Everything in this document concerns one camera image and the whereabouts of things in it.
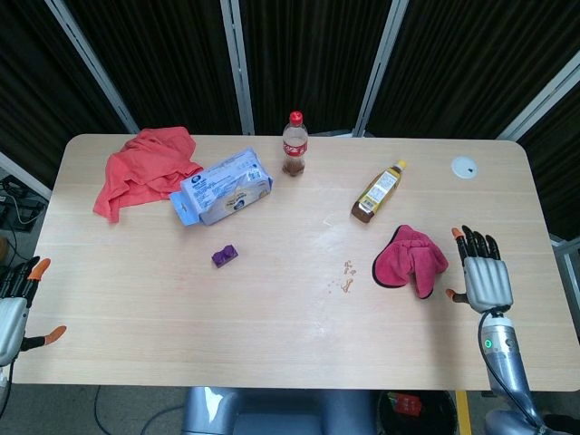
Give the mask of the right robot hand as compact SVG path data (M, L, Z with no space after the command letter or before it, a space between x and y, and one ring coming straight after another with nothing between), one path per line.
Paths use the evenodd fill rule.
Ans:
M465 293L446 290L454 303L469 304L477 313L505 313L514 303L508 268L501 259L498 243L463 225L451 230L463 268Z

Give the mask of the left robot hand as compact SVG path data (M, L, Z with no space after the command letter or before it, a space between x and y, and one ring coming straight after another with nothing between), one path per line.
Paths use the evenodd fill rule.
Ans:
M50 258L34 256L1 271L1 366L10 365L20 352L43 347L59 340L67 327L60 325L47 335L26 337L25 329L38 286Z

